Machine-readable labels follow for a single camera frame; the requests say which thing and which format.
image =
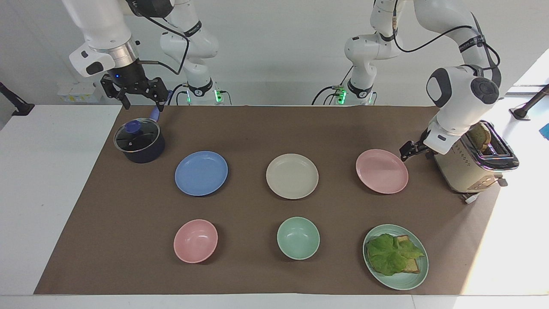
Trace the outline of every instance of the toaster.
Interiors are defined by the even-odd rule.
[[[476,194],[498,183],[507,186],[503,178],[505,172],[518,168],[519,161],[509,145],[494,130],[494,126],[484,120],[491,134],[488,148],[481,152],[465,133],[447,154],[434,156],[450,188],[459,193]]]

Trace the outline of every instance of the table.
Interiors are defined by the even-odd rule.
[[[494,248],[517,239],[506,226],[506,218],[520,218],[519,225],[529,226],[529,233],[543,233],[547,208],[543,200],[544,174],[542,167],[534,160],[535,154],[549,150],[549,142],[537,132],[549,113],[532,110],[534,120],[517,123],[509,119],[506,109],[521,101],[506,99],[499,102],[486,119],[492,120],[496,130],[507,139],[521,161],[521,168],[507,176],[510,186],[500,192],[492,220],[484,235],[469,273],[468,288],[492,287],[493,291],[504,289],[508,281],[498,283],[494,274],[500,272],[501,264],[494,259]],[[107,138],[112,123],[120,110],[118,106],[37,106],[33,113],[24,118],[13,118],[0,131],[0,196],[2,216],[0,217],[0,294],[31,295],[49,259],[57,238],[78,198],[95,160]],[[23,144],[35,145],[23,148]],[[528,192],[528,196],[514,194]],[[526,246],[535,247],[538,240],[526,240]],[[522,271],[507,273],[532,293],[546,294],[545,274],[537,266],[525,264]],[[322,296],[322,295],[220,295],[220,296],[2,296],[0,306],[31,306],[36,302],[51,307],[74,307],[74,304],[181,304],[189,307],[240,306],[262,304],[263,307],[292,307],[301,303],[314,306],[428,308],[433,305],[466,306],[471,302],[513,301],[531,303],[531,306],[547,304],[547,296],[528,298],[498,297],[496,299],[452,296]]]

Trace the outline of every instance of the blue plate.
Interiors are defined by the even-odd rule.
[[[228,173],[227,162],[218,153],[199,151],[179,163],[175,170],[175,183],[188,195],[204,196],[219,189]]]

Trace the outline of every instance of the bread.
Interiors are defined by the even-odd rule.
[[[473,127],[469,130],[468,135],[480,152],[484,152],[492,141],[492,134],[490,133],[490,130],[488,130],[488,128],[480,122],[473,125]]]
[[[408,235],[400,235],[396,237],[398,242],[402,242],[405,240],[410,240]],[[408,274],[418,274],[419,273],[419,266],[417,265],[417,261],[415,258],[409,258],[408,263],[406,264],[406,267],[402,271],[403,273]]]

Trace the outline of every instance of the green bowl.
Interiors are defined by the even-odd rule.
[[[278,247],[289,258],[305,260],[313,256],[320,246],[318,229],[308,219],[293,217],[278,228]]]
[[[370,240],[373,240],[382,234],[389,234],[392,236],[408,235],[410,241],[416,247],[421,249],[421,251],[423,251],[423,254],[425,254],[425,256],[421,256],[416,259],[417,265],[419,267],[419,274],[399,273],[391,276],[386,276],[376,272],[372,268],[372,265],[370,264],[370,261],[368,259],[368,254],[366,252],[366,244],[368,244]],[[425,281],[427,273],[429,272],[429,258],[427,257],[425,247],[423,246],[421,241],[419,241],[419,239],[414,234],[412,234],[412,232],[398,225],[383,224],[369,231],[368,234],[366,234],[364,244],[362,245],[362,254],[364,255],[364,261],[366,262],[366,266],[368,267],[368,270],[372,273],[372,275],[379,282],[395,290],[406,291],[417,288],[420,284],[423,283],[423,281]]]

